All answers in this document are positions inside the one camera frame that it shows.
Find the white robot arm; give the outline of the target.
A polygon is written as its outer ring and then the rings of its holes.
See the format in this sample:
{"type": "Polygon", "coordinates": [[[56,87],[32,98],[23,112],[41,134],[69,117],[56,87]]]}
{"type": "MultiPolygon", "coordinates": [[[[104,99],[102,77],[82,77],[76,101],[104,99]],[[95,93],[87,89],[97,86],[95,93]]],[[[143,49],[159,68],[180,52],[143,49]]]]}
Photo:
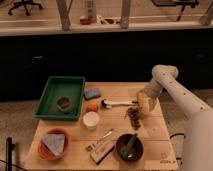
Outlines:
{"type": "Polygon", "coordinates": [[[181,171],[213,171],[213,107],[181,85],[177,76],[175,66],[155,65],[145,94],[155,99],[166,89],[188,117],[181,171]]]}

